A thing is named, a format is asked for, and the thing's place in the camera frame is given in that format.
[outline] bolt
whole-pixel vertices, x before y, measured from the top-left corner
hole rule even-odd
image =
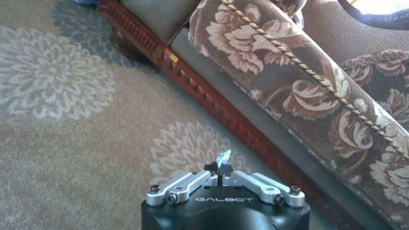
[[[151,192],[157,193],[159,191],[160,191],[160,185],[159,184],[151,185]]]
[[[175,204],[177,202],[177,195],[175,193],[171,193],[168,196],[168,202],[171,204]]]
[[[299,195],[300,192],[301,192],[301,189],[300,189],[299,186],[293,185],[293,186],[289,187],[289,194],[291,195]]]
[[[275,204],[280,205],[284,202],[284,196],[281,194],[277,194],[275,196]]]

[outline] wooden sofa base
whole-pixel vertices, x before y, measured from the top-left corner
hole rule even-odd
[[[173,51],[157,39],[117,0],[101,0],[97,10],[104,14],[115,29],[124,36],[121,37],[124,41],[120,41],[119,44],[132,44],[151,59],[177,86],[197,101],[273,170],[283,182],[301,187],[307,201],[313,209],[340,229],[363,229],[355,218],[340,208],[335,200],[303,173],[240,111],[215,90],[188,63],[177,54],[173,54]]]

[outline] carpet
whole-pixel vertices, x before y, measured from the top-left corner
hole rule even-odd
[[[71,0],[0,2],[0,229],[140,229],[149,185],[228,149],[236,169],[275,177],[109,32]]]

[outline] sofa leg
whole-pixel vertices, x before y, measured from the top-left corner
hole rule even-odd
[[[125,36],[120,31],[112,28],[109,41],[113,47],[120,51],[120,53],[129,59],[141,62],[149,62],[148,57],[141,53],[141,51],[132,45]]]

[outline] beige carpet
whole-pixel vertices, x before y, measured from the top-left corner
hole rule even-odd
[[[149,184],[228,149],[236,169],[273,176],[108,36],[69,0],[0,2],[0,229],[137,229]]]

